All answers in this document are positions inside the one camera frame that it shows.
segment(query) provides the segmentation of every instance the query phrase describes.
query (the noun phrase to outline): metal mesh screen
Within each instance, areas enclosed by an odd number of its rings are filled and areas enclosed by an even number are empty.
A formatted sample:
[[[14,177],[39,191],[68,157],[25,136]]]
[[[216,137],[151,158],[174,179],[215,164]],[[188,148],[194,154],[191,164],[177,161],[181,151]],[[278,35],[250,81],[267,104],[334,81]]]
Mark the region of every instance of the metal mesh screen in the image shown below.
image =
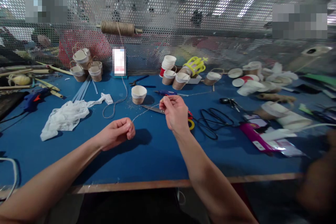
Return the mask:
[[[82,42],[112,69],[112,46],[119,36],[102,34],[102,20],[134,23],[143,34],[123,37],[130,74],[158,70],[164,55],[182,65],[192,56],[207,65],[232,68],[247,61],[286,63],[317,44],[334,47],[336,0],[67,0],[67,23],[26,23],[26,0],[0,0],[1,61],[32,59],[69,68],[71,49]],[[329,39],[273,40],[273,4],[328,4]],[[47,46],[41,42],[49,39]],[[333,73],[335,51],[315,71]]]

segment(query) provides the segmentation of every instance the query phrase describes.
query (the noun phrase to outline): white cloth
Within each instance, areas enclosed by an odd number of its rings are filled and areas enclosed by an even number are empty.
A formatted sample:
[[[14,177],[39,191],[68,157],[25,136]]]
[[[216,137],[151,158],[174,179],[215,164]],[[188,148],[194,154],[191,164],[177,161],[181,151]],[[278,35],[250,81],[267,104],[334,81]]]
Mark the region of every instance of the white cloth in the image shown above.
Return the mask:
[[[101,93],[101,98],[97,101],[76,100],[74,103],[68,101],[61,108],[53,109],[40,135],[41,140],[45,141],[57,136],[57,131],[72,131],[78,125],[79,120],[89,114],[88,108],[101,104],[103,100],[108,105],[113,103],[110,94]]]

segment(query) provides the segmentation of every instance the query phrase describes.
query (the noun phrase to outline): person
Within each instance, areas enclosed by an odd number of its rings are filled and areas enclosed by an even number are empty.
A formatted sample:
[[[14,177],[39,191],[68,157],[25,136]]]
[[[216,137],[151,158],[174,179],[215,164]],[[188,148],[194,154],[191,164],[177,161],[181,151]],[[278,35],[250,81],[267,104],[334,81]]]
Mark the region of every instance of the person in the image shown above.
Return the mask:
[[[160,101],[168,128],[172,130],[186,163],[191,185],[205,205],[213,223],[257,223],[229,181],[207,157],[191,134],[188,107],[180,96]],[[0,223],[30,223],[49,210],[64,195],[76,177],[102,151],[135,136],[129,118],[108,124],[96,136],[50,165],[0,206]]]

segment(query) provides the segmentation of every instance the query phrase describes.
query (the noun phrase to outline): blue table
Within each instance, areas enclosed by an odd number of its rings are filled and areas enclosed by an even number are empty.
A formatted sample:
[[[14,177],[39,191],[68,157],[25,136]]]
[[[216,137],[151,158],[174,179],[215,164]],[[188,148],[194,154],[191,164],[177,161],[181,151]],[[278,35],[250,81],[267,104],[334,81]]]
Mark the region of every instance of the blue table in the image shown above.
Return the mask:
[[[68,76],[59,78],[53,82],[61,89],[66,99],[61,100],[56,96],[48,96],[45,102],[39,104],[38,110],[24,118],[16,118],[12,121],[0,124],[0,151],[5,151],[6,156],[16,159],[20,170],[20,186],[24,185],[34,175],[51,165],[64,155],[74,150],[86,140],[97,134],[112,120],[122,117],[133,119],[144,111],[144,108],[132,103],[131,88],[129,82],[137,77],[130,77],[125,81],[129,96],[121,104],[116,105],[113,119],[105,119],[102,116],[106,103],[89,108],[90,114],[83,119],[72,132],[60,132],[57,137],[42,142],[40,133],[49,114],[54,108],[60,108],[65,102],[71,100],[80,88],[74,78],[65,80]],[[243,97],[236,92],[231,85],[232,79],[224,76],[216,83],[215,92],[185,97],[184,101],[195,118],[200,118],[200,109],[210,107],[217,108],[234,119],[236,123],[241,121],[240,114],[228,105],[222,105],[218,99],[223,97],[234,98],[246,110],[255,110],[263,102],[253,97]],[[159,76],[150,76],[141,80],[142,85],[156,85],[156,89],[148,89],[145,102],[153,105],[159,103],[161,96],[153,90],[172,90],[172,86],[164,86]],[[86,101],[98,100],[100,93],[111,94],[114,101],[125,97],[125,88],[121,79],[105,76],[102,82],[96,83],[99,94],[90,84],[85,95]],[[186,85],[179,93],[193,94],[211,91],[211,86],[202,83],[199,85]],[[280,94],[292,95],[287,91]],[[316,102],[326,106],[334,105],[324,94],[295,95],[299,103],[305,103],[312,109],[317,109]],[[7,119],[20,114],[22,105],[15,108]],[[106,110],[106,116],[113,113],[113,106]],[[136,136],[133,140],[101,153],[77,178],[72,188],[75,192],[96,192],[112,190],[129,190],[159,187],[189,186],[188,172],[179,151],[179,147],[171,131],[166,126],[165,117],[159,113],[147,111],[135,121]],[[314,135],[322,135],[327,128],[320,128]],[[309,131],[299,133],[299,137],[289,139],[298,148],[303,150],[307,157],[287,158],[279,153],[268,156],[260,153],[237,128],[226,127],[217,132],[218,141],[206,138],[200,129],[195,127],[193,134],[209,158],[221,169],[232,183],[261,180],[282,180],[296,178],[314,159],[318,158],[323,142],[312,136]],[[13,171],[10,162],[0,163],[0,189],[8,188],[13,182]]]

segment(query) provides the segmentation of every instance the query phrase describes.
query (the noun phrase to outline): glue gun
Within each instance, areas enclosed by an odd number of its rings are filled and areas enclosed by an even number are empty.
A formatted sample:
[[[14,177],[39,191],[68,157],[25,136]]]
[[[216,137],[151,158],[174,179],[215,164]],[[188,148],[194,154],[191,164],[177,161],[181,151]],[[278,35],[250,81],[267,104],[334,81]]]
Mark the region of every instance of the glue gun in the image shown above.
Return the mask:
[[[36,111],[37,104],[39,103],[39,101],[43,100],[43,98],[47,96],[47,94],[49,93],[50,93],[49,88],[43,88],[43,89],[36,90],[35,92],[32,92],[26,95],[24,97],[25,102],[24,102],[23,111],[24,112]]]

